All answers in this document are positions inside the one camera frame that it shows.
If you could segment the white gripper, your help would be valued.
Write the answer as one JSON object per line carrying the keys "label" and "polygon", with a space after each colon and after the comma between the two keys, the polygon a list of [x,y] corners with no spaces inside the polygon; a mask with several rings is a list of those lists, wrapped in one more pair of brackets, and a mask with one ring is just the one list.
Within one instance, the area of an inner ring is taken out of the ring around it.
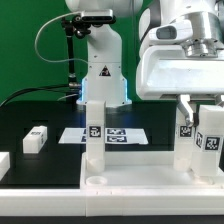
{"label": "white gripper", "polygon": [[[142,100],[173,100],[179,95],[176,121],[192,127],[189,95],[224,94],[224,50],[215,58],[188,58],[180,45],[149,47],[137,67],[136,92]],[[224,95],[216,101],[224,106]]]}

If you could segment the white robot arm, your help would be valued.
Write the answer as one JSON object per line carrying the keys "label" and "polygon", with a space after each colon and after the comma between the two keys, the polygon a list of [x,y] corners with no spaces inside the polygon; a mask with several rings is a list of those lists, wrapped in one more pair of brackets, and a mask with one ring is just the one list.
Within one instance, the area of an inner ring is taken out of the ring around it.
{"label": "white robot arm", "polygon": [[124,39],[118,18],[139,17],[134,26],[136,94],[146,101],[178,102],[194,123],[193,101],[224,95],[224,0],[65,0],[73,33],[87,39],[87,74],[80,105],[102,100],[109,108],[128,104],[121,72]]}

